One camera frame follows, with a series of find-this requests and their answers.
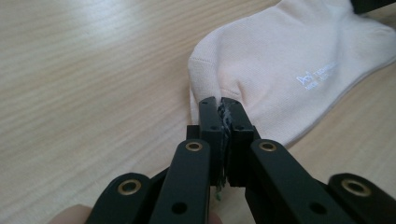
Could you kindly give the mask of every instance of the skin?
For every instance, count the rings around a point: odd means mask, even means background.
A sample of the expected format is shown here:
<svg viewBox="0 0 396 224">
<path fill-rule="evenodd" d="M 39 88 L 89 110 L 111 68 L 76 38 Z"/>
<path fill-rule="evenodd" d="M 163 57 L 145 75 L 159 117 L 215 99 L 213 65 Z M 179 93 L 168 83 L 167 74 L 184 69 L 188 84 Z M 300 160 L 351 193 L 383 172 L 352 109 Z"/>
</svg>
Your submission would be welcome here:
<svg viewBox="0 0 396 224">
<path fill-rule="evenodd" d="M 49 224 L 84 224 L 91 213 L 91 208 L 77 204 L 66 208 L 56 217 L 54 217 Z M 214 214 L 209 213 L 208 224 L 222 224 L 220 218 Z"/>
</svg>

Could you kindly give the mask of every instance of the screw hole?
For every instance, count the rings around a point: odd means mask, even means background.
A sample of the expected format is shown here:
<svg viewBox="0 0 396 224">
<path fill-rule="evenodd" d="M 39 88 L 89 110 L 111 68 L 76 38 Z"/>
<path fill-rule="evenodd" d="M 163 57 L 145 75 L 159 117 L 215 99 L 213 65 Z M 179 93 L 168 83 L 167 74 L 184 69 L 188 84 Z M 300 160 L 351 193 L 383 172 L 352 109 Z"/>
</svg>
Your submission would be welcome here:
<svg viewBox="0 0 396 224">
<path fill-rule="evenodd" d="M 178 215 L 186 213 L 187 205 L 185 203 L 174 203 L 172 206 L 172 212 Z"/>
<path fill-rule="evenodd" d="M 325 215 L 327 213 L 327 209 L 320 203 L 311 203 L 309 204 L 309 208 L 311 211 L 319 215 Z"/>
<path fill-rule="evenodd" d="M 118 191 L 119 194 L 122 195 L 131 195 L 138 192 L 141 187 L 142 184 L 140 183 L 140 181 L 136 179 L 129 179 L 119 184 Z"/>
<path fill-rule="evenodd" d="M 357 180 L 344 179 L 341 181 L 341 186 L 356 196 L 367 197 L 371 195 L 371 190 Z"/>
<path fill-rule="evenodd" d="M 201 143 L 197 143 L 197 142 L 190 142 L 186 145 L 186 149 L 189 151 L 199 151 L 202 149 L 202 145 Z"/>
<path fill-rule="evenodd" d="M 275 151 L 276 150 L 276 145 L 274 145 L 270 142 L 261 142 L 259 144 L 259 147 L 265 151 Z"/>
</svg>

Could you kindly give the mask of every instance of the white sock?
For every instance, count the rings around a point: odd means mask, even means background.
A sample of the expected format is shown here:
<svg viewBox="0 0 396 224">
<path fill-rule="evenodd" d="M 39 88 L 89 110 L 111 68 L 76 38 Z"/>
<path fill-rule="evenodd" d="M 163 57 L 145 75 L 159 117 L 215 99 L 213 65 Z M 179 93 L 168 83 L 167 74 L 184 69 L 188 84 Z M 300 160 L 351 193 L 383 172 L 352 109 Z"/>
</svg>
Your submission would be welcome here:
<svg viewBox="0 0 396 224">
<path fill-rule="evenodd" d="M 243 104 L 262 138 L 287 145 L 395 58 L 394 30 L 353 14 L 348 0 L 283 0 L 196 46 L 189 60 L 192 122 L 197 102 L 229 97 Z"/>
</svg>

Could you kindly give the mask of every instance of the black object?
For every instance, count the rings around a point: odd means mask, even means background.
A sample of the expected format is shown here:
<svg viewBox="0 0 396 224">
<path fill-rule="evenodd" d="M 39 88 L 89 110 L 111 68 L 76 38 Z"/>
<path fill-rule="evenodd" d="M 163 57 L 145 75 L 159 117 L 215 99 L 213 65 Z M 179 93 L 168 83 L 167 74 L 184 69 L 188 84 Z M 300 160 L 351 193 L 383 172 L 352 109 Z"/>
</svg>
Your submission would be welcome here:
<svg viewBox="0 0 396 224">
<path fill-rule="evenodd" d="M 87 224 L 207 223 L 209 185 L 246 188 L 256 223 L 396 223 L 396 201 L 370 181 L 334 175 L 326 186 L 278 142 L 260 139 L 242 105 L 199 104 L 170 167 L 151 179 L 127 174 L 99 197 Z"/>
<path fill-rule="evenodd" d="M 353 11 L 362 14 L 395 3 L 396 0 L 351 0 L 350 2 Z"/>
</svg>

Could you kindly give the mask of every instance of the wooden table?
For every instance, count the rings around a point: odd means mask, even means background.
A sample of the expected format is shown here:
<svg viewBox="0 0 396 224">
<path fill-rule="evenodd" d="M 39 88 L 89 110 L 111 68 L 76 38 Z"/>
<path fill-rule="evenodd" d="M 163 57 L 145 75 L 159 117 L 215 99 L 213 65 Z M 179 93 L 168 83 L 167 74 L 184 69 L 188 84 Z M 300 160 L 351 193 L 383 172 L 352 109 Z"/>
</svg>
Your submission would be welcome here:
<svg viewBox="0 0 396 224">
<path fill-rule="evenodd" d="M 93 206 L 109 181 L 167 167 L 190 123 L 187 61 L 215 28 L 277 1 L 0 1 L 0 223 Z M 372 16 L 396 27 L 396 6 Z M 364 79 L 290 152 L 396 197 L 396 63 Z M 253 223 L 242 189 L 211 209 Z"/>
</svg>

